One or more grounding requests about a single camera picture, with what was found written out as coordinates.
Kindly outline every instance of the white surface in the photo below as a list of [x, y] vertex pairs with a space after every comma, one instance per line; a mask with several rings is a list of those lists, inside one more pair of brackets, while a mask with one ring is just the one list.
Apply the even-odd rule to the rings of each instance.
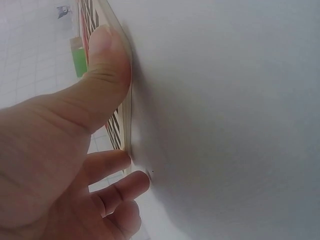
[[319, 1], [109, 3], [134, 52], [152, 240], [318, 239]]
[[[58, 18], [65, 0], [0, 0], [0, 109], [78, 81], [69, 39], [69, 15]], [[111, 150], [106, 128], [92, 135], [89, 153]], [[103, 189], [123, 178], [114, 173], [89, 187]], [[149, 240], [142, 226], [132, 240]]]

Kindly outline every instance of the green object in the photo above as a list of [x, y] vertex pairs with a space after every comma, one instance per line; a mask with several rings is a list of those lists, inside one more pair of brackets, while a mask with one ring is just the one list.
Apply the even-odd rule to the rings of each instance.
[[76, 76], [81, 78], [87, 72], [86, 54], [83, 48], [72, 51]]

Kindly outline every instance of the white wall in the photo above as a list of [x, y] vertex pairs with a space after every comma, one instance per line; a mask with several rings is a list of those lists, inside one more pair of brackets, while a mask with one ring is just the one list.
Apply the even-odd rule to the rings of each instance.
[[320, 2], [109, 2], [152, 240], [319, 239]]

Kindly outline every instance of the hand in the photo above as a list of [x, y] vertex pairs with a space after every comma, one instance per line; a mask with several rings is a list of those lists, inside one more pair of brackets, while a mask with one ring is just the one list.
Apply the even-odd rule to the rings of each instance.
[[131, 80], [115, 30], [98, 27], [89, 48], [79, 83], [0, 111], [0, 239], [126, 240], [140, 228], [132, 200], [149, 188], [143, 172], [88, 190], [131, 162], [120, 150], [87, 155]]

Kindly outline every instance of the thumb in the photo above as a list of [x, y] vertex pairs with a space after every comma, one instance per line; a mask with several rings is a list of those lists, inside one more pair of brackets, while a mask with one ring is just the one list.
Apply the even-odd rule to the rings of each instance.
[[102, 25], [90, 37], [88, 72], [82, 80], [37, 104], [94, 133], [123, 102], [130, 84], [130, 60], [120, 35]]

